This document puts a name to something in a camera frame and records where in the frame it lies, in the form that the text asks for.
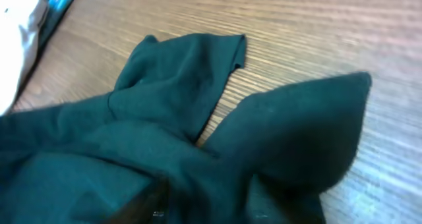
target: clothing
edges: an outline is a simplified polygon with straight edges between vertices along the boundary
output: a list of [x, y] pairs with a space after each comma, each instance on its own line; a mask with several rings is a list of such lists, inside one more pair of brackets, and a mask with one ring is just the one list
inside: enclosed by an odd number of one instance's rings
[[48, 0], [49, 11], [40, 32], [39, 47], [43, 49], [73, 0]]
[[323, 223], [318, 194], [353, 160], [370, 76], [249, 96], [198, 148], [245, 50], [244, 36], [147, 36], [114, 91], [0, 117], [0, 219], [100, 223], [167, 177], [168, 223]]
[[0, 0], [0, 115], [34, 64], [47, 7], [46, 0]]

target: dark green fabric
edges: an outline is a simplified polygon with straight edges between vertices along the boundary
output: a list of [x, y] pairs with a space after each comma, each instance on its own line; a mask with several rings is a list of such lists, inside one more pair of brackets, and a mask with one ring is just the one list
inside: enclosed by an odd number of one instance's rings
[[245, 49], [243, 36], [147, 36], [114, 91], [1, 117], [2, 223], [99, 223], [162, 176], [169, 223], [323, 223], [318, 195], [355, 156], [370, 77], [249, 96], [197, 148]]

